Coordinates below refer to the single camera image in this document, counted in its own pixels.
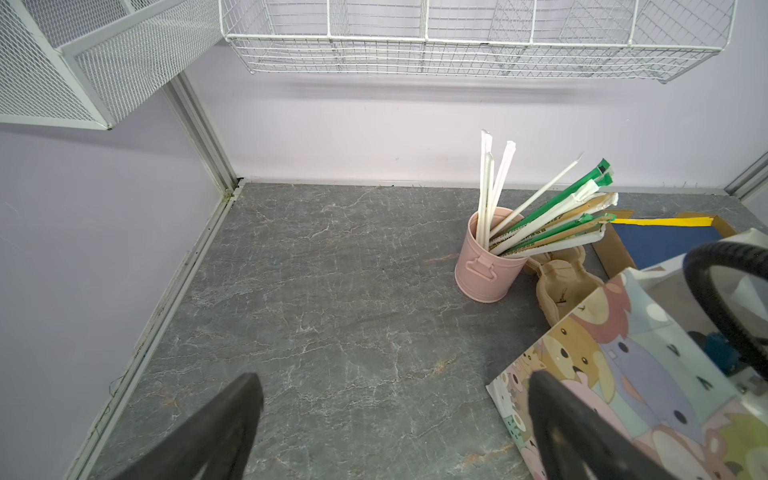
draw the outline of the white wall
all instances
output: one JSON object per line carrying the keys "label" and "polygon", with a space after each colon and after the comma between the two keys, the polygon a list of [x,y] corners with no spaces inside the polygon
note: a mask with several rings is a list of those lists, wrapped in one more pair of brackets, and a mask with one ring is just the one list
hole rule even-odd
{"label": "white wall", "polygon": [[724,187],[768,150],[766,18],[768,2],[740,0],[730,47],[667,85],[252,76],[224,43],[190,76],[245,177],[474,182],[486,128],[497,158],[518,143],[509,183],[543,183],[586,150],[570,179],[605,157],[616,185]]}
{"label": "white wall", "polygon": [[0,145],[2,477],[59,480],[220,193],[161,94]]}

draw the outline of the wire basket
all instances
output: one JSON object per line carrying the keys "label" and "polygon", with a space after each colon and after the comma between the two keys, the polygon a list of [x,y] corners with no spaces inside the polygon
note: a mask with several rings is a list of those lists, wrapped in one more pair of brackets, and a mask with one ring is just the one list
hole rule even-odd
{"label": "wire basket", "polygon": [[0,121],[109,129],[221,39],[217,0],[0,0]]}
{"label": "wire basket", "polygon": [[251,73],[653,78],[720,53],[737,0],[220,0]]}

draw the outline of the blue surface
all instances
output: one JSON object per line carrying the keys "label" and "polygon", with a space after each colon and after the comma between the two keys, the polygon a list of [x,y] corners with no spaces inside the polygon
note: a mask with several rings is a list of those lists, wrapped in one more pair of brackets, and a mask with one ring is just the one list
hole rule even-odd
{"label": "blue surface", "polygon": [[665,227],[661,225],[614,224],[621,242],[638,270],[677,257],[697,245],[723,237],[715,227]]}

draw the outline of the cartoon animal paper bag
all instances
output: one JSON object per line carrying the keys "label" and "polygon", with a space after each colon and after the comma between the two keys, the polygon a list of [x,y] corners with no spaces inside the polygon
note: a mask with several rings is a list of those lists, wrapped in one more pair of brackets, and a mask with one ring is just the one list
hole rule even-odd
{"label": "cartoon animal paper bag", "polygon": [[768,425],[633,272],[595,290],[486,387],[531,474],[546,479],[528,380],[547,370],[682,480],[768,480]]}

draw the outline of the black rope handle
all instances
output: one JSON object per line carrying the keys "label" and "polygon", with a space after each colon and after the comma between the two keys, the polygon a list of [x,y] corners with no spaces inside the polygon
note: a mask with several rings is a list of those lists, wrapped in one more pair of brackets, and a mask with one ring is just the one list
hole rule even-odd
{"label": "black rope handle", "polygon": [[742,360],[768,379],[768,355],[723,301],[712,280],[713,266],[727,266],[768,280],[768,250],[746,243],[713,242],[693,248],[683,260],[683,275],[696,301],[741,353]]}

